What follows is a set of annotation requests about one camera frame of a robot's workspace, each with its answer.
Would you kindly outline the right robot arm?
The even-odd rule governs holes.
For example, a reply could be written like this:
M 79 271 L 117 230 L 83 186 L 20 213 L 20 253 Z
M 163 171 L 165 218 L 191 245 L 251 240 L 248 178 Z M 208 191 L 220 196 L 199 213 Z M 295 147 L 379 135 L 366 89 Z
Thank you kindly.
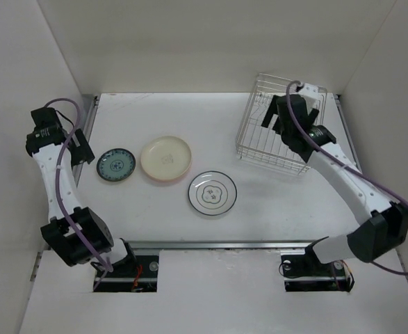
M 300 95 L 275 95 L 261 124 L 272 127 L 292 152 L 329 182 L 359 225 L 353 232 L 324 237 L 306 247 L 302 263 L 312 274 L 337 260 L 371 263 L 402 244 L 408 232 L 408 206 L 392 201 L 363 179 L 336 137 L 325 126 L 315 125 L 318 114 L 318 109 L 308 110 Z

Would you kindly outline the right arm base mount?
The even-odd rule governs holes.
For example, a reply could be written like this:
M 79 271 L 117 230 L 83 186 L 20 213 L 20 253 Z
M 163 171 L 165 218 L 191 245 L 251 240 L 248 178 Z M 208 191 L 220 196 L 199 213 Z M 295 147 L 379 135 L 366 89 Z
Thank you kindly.
M 342 261 L 312 264 L 305 254 L 282 253 L 279 273 L 286 292 L 351 292 L 355 279 Z

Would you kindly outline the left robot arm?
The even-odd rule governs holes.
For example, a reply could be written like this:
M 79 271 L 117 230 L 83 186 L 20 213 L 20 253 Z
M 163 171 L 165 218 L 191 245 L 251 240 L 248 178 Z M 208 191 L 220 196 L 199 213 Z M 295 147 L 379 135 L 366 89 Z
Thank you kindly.
M 35 127 L 26 137 L 26 151 L 42 173 L 49 206 L 48 223 L 40 228 L 43 239 L 70 267 L 91 263 L 99 272 L 131 275 L 139 263 L 129 243 L 111 262 L 112 234 L 81 202 L 72 169 L 95 158 L 82 130 L 75 125 L 67 132 L 57 110 L 48 105 L 33 110 L 31 117 Z

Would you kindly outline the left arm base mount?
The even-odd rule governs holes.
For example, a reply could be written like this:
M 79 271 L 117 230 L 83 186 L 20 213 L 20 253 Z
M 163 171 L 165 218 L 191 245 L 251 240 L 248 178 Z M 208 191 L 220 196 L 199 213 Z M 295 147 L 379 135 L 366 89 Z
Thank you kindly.
M 129 257 L 113 265 L 114 272 L 103 278 L 96 271 L 93 292 L 154 293 L 158 288 L 159 253 L 136 254 L 136 262 Z

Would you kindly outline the white green-rimmed plate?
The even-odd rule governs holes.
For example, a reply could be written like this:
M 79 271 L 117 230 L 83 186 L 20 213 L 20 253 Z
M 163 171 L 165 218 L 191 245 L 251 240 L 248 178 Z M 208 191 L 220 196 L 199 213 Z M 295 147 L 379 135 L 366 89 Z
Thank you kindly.
M 238 189 L 226 173 L 208 170 L 196 175 L 188 186 L 188 202 L 204 216 L 225 215 L 236 204 Z

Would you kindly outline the cream plate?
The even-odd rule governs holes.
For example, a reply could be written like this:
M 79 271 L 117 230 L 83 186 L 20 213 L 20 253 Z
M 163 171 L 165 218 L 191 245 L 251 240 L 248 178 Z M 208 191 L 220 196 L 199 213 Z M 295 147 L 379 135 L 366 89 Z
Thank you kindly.
M 140 155 L 144 172 L 164 178 L 188 171 L 192 161 L 190 146 L 176 136 L 155 138 L 144 146 Z

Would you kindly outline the wire dish rack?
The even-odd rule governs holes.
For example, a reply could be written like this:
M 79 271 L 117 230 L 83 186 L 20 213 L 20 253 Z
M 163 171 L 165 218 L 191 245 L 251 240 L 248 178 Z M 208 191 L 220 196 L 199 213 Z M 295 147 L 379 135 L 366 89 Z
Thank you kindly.
M 277 115 L 272 117 L 269 127 L 261 126 L 272 96 L 285 96 L 290 82 L 282 77 L 258 74 L 236 136 L 236 153 L 242 160 L 299 175 L 309 167 L 274 131 Z

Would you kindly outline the small blue patterned plate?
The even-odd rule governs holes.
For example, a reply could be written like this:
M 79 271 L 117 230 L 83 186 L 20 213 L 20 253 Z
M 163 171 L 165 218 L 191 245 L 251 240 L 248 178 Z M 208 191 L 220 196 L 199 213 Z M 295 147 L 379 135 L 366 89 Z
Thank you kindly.
M 107 182 L 120 182 L 128 178 L 136 168 L 136 158 L 124 148 L 104 152 L 97 160 L 96 171 Z

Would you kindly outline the pink plate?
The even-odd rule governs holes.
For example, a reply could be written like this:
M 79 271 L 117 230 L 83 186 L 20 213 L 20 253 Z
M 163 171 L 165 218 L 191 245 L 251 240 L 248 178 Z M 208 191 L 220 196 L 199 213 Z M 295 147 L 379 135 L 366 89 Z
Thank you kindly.
M 173 184 L 176 182 L 182 181 L 183 178 L 185 178 L 188 174 L 188 171 L 180 174 L 180 175 L 172 175 L 170 177 L 164 178 L 164 177 L 156 177 L 154 175 L 151 175 L 147 172 L 144 172 L 144 176 L 147 177 L 151 182 L 157 182 L 160 184 Z

